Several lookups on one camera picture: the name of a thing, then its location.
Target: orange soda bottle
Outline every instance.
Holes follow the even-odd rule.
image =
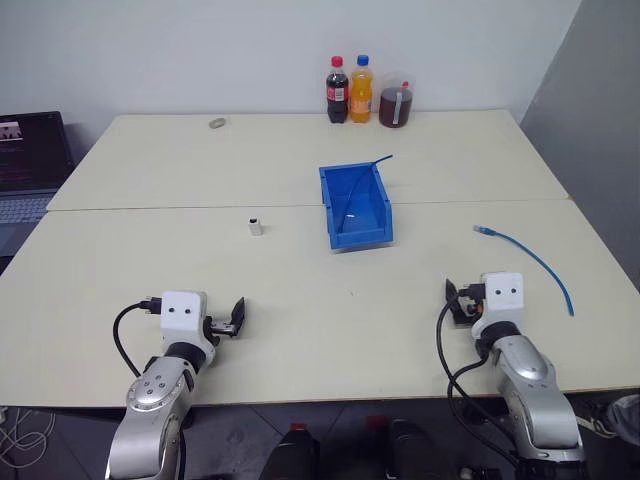
[[[358,55],[358,67],[351,74],[351,105],[349,113],[355,123],[367,123],[371,117],[373,73],[368,67],[369,56]]]

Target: small white cylinder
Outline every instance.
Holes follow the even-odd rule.
[[[249,219],[249,230],[251,235],[262,235],[262,225],[260,225],[260,219],[252,217]]]

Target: blue plastic bin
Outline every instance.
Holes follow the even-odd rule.
[[[372,163],[320,168],[331,248],[391,242],[391,202]]]

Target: black cable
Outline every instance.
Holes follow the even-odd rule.
[[[187,444],[184,440],[184,431],[180,429],[180,464],[178,466],[178,480],[184,480],[184,472],[187,466]]]
[[[473,435],[483,445],[485,445],[486,447],[492,449],[493,451],[495,451],[496,453],[498,453],[499,455],[504,457],[514,467],[517,467],[518,461],[517,461],[517,459],[515,459],[513,457],[513,455],[511,455],[510,453],[506,452],[505,450],[500,448],[498,445],[494,444],[493,442],[491,442],[490,440],[488,440],[487,438],[485,438],[484,436],[482,436],[481,434],[479,434],[478,432],[473,430],[469,425],[467,425],[467,423],[465,422],[464,418],[460,415],[460,413],[456,409],[455,404],[453,402],[453,388],[455,387],[455,389],[460,393],[460,395],[462,395],[462,397],[467,402],[469,402],[469,404],[473,408],[475,408],[485,418],[487,418],[496,428],[498,428],[498,430],[500,430],[501,433],[503,433],[505,435],[505,437],[507,437],[511,441],[512,444],[515,445],[515,442],[514,442],[514,439],[513,439],[513,435],[511,434],[511,432],[509,432],[504,427],[504,425],[501,425],[493,417],[493,415],[491,415],[489,412],[487,412],[478,402],[476,402],[474,399],[469,397],[469,395],[467,395],[467,392],[465,392],[457,382],[457,378],[460,375],[462,375],[463,373],[468,372],[469,370],[472,370],[473,368],[478,368],[481,365],[484,365],[486,363],[488,357],[481,359],[479,362],[476,362],[474,364],[471,364],[471,365],[468,365],[466,367],[461,368],[460,370],[458,370],[456,372],[455,375],[451,373],[451,370],[449,369],[449,365],[447,364],[447,361],[444,358],[444,351],[443,351],[443,348],[442,348],[442,323],[444,321],[444,317],[447,314],[447,311],[449,311],[449,308],[451,308],[451,305],[453,305],[453,302],[457,302],[458,301],[458,296],[459,295],[456,294],[455,296],[453,296],[452,298],[450,298],[447,301],[445,306],[442,308],[442,311],[440,312],[440,315],[438,316],[438,321],[436,323],[436,347],[438,349],[438,357],[440,358],[440,363],[442,364],[442,368],[444,369],[445,373],[447,374],[447,377],[449,378],[449,385],[447,386],[447,398],[449,400],[449,406],[451,407],[451,410],[452,410],[454,416],[456,417],[456,420],[458,420],[460,425],[462,425],[465,428],[465,430],[467,430],[467,432],[469,432],[471,435]]]
[[[474,368],[478,368],[478,367],[484,365],[487,362],[488,358],[489,357],[487,356],[487,357],[483,358],[482,360],[480,360],[480,361],[478,361],[476,363],[472,363],[471,365],[467,365],[466,367],[462,367],[460,370],[458,370],[453,375],[453,378],[457,380],[458,377],[460,377],[463,373],[466,373],[466,372],[468,372],[470,370],[473,370]],[[447,387],[447,400],[449,401],[449,407],[451,408],[451,412],[453,413],[453,416],[456,417],[456,420],[458,420],[458,423],[460,423],[460,425],[462,425],[467,432],[469,432],[473,437],[475,437],[484,446],[486,446],[486,447],[492,449],[493,451],[495,451],[496,453],[500,454],[502,457],[505,458],[505,460],[507,460],[509,463],[511,463],[511,465],[513,465],[514,467],[518,466],[518,461],[517,461],[516,458],[513,457],[513,455],[511,455],[510,453],[508,453],[504,449],[500,448],[498,445],[496,445],[495,443],[491,442],[490,440],[488,440],[487,438],[485,438],[484,436],[482,436],[481,434],[476,432],[469,425],[467,425],[467,423],[464,420],[464,417],[458,411],[458,408],[456,407],[455,401],[453,399],[453,383],[451,383],[451,382],[449,382],[449,385]]]
[[[120,320],[122,320],[122,317],[124,317],[131,310],[135,310],[137,308],[142,308],[142,302],[129,305],[127,308],[125,308],[118,314],[118,316],[113,322],[113,341],[115,342],[116,348],[118,349],[118,352],[120,352],[120,356],[124,360],[124,363],[127,364],[129,369],[136,376],[136,378],[140,376],[140,372],[138,371],[136,366],[133,364],[133,362],[129,358],[129,355],[127,355],[127,352],[125,352],[124,347],[122,346],[122,342],[120,342],[120,333],[118,332],[118,328],[120,327]]]
[[[451,370],[449,369],[449,365],[447,364],[447,361],[444,358],[444,351],[443,351],[443,348],[442,348],[442,323],[444,321],[444,317],[447,314],[447,311],[449,310],[449,308],[451,307],[453,302],[458,300],[458,296],[459,295],[456,294],[456,296],[451,298],[447,302],[447,304],[444,306],[442,311],[440,312],[440,315],[438,316],[438,322],[436,324],[436,346],[438,348],[438,356],[440,357],[440,363],[442,364],[442,368],[444,369],[445,373],[447,374],[447,377],[449,378],[449,381],[453,384],[453,386],[458,391],[458,393],[460,393],[460,395],[462,395],[462,397],[467,402],[469,402],[473,408],[475,408],[478,412],[480,412],[480,414],[482,416],[486,417],[498,430],[500,430],[500,432],[502,432],[502,434],[505,437],[507,437],[509,439],[509,441],[511,441],[512,444],[515,445],[515,440],[513,438],[512,433],[509,430],[507,430],[504,425],[501,425],[500,422],[498,422],[493,417],[493,415],[491,415],[487,410],[485,410],[482,407],[482,405],[480,405],[478,402],[476,402],[473,398],[471,398],[467,394],[467,392],[465,392],[462,389],[460,384],[458,384],[458,382],[456,381],[456,378],[454,378],[454,375],[451,373]]]

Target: gray wall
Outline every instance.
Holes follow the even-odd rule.
[[[583,0],[521,126],[640,289],[640,0]]]

